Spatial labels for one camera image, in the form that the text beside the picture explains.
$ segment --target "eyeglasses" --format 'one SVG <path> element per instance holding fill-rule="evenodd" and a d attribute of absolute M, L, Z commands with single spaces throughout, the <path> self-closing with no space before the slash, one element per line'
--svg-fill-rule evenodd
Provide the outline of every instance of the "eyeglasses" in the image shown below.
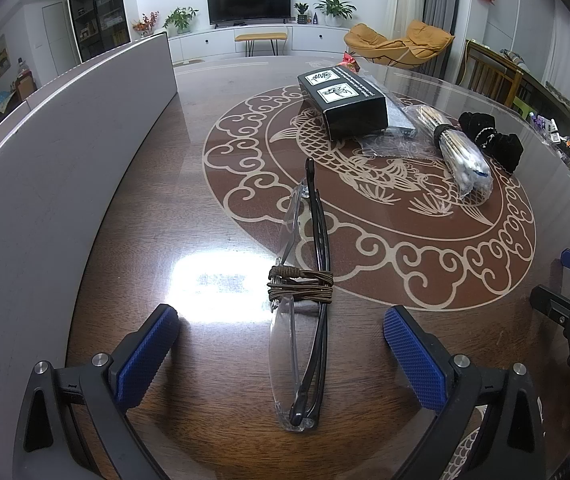
<path fill-rule="evenodd" d="M 327 306 L 332 301 L 333 279 L 325 214 L 314 177 L 314 161 L 308 158 L 305 179 L 290 196 L 281 228 L 282 250 L 268 283 L 275 312 L 270 332 L 270 379 L 280 424 L 288 431 L 318 426 L 325 386 Z M 309 216 L 303 197 L 309 200 L 315 257 L 306 252 L 309 240 L 305 240 L 304 227 Z M 318 270 L 304 268 L 314 259 Z M 306 356 L 307 365 L 301 369 Z"/>

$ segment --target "green plant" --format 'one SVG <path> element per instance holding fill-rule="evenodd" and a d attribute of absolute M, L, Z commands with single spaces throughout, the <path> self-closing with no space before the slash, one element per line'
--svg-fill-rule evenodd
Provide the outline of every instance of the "green plant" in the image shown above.
<path fill-rule="evenodd" d="M 173 24 L 178 30 L 183 30 L 189 27 L 190 21 L 196 17 L 198 11 L 198 9 L 192 9 L 191 7 L 177 7 L 174 9 L 174 12 L 167 16 L 163 27 L 167 28 Z"/>
<path fill-rule="evenodd" d="M 335 16 L 342 18 L 351 18 L 351 14 L 356 7 L 350 5 L 350 2 L 341 2 L 340 0 L 321 0 L 316 4 L 316 9 L 321 9 L 326 16 Z"/>
<path fill-rule="evenodd" d="M 296 10 L 301 15 L 305 14 L 307 12 L 307 10 L 309 9 L 308 4 L 294 4 L 294 7 L 296 7 Z"/>

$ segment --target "brown cord wrapped around glasses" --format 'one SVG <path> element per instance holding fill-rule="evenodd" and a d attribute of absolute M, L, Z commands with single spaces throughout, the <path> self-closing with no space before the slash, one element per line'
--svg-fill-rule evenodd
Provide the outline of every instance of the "brown cord wrapped around glasses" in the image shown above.
<path fill-rule="evenodd" d="M 291 294 L 294 301 L 311 300 L 318 303 L 332 303 L 334 276 L 324 270 L 306 270 L 288 265 L 276 265 L 270 269 L 270 283 L 267 284 L 270 301 Z M 305 278 L 298 282 L 294 278 Z"/>

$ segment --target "wooden chair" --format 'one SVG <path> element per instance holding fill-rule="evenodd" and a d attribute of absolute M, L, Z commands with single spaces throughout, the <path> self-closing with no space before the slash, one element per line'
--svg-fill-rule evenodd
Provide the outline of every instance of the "wooden chair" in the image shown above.
<path fill-rule="evenodd" d="M 510 60 L 467 40 L 456 84 L 512 107 L 523 72 Z"/>

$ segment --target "cushion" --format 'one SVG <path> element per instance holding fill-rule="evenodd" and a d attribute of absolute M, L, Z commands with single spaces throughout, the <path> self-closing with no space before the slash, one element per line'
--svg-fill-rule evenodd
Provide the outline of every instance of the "cushion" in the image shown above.
<path fill-rule="evenodd" d="M 418 20 L 412 20 L 407 27 L 407 37 L 403 38 L 405 45 L 411 47 L 410 42 L 417 46 L 422 46 L 433 52 L 444 49 L 454 36 L 445 32 L 442 28 L 426 25 Z"/>
<path fill-rule="evenodd" d="M 361 41 L 364 43 L 370 44 L 371 46 L 378 46 L 380 43 L 385 43 L 387 38 L 382 36 L 376 30 L 369 28 L 364 23 L 359 23 L 358 25 L 354 25 L 350 32 L 360 38 Z"/>

